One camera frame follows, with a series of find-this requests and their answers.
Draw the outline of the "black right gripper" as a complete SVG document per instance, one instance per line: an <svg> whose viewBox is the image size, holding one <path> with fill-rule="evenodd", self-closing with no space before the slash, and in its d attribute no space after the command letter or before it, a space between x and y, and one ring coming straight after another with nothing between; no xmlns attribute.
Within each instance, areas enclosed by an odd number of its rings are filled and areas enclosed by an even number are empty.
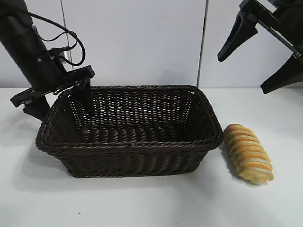
<svg viewBox="0 0 303 227"><path fill-rule="evenodd" d="M232 30L217 54L218 61L226 60L238 47L258 33L259 23L294 55L271 77L261 84L264 94L303 81L303 2L301 0L273 0L274 12L257 0L240 3Z"/></svg>

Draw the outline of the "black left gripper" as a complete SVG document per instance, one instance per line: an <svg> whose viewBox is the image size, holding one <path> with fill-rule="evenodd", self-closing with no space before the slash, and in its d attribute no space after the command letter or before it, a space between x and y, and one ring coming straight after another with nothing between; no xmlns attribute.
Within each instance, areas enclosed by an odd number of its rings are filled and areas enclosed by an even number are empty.
<svg viewBox="0 0 303 227"><path fill-rule="evenodd" d="M90 65L67 72L54 51L46 49L36 32L20 23L1 23L0 42L31 85L31 88L11 98L15 107L29 100L23 112L43 121L50 110L44 95L75 85L71 89L73 97L82 103L90 116L93 115L90 79L95 73Z"/></svg>

